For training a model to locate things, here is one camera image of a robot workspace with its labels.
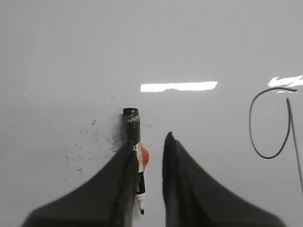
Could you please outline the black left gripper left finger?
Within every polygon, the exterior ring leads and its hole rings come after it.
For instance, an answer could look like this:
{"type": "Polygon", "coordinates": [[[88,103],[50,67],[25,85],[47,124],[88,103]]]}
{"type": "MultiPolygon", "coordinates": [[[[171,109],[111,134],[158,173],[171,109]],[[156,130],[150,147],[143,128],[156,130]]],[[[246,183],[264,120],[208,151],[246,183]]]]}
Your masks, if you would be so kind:
{"type": "Polygon", "coordinates": [[[71,193],[32,211],[24,227],[130,227],[138,161],[125,142],[90,180],[71,193]]]}

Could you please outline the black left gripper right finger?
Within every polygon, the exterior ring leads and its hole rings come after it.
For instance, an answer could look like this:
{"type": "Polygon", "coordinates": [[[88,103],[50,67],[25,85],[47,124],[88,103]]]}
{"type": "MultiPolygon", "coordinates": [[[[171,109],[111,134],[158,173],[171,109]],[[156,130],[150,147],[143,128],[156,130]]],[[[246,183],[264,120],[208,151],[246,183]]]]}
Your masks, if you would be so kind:
{"type": "Polygon", "coordinates": [[[168,227],[284,227],[277,216],[213,179],[169,132],[162,160],[168,227]]]}

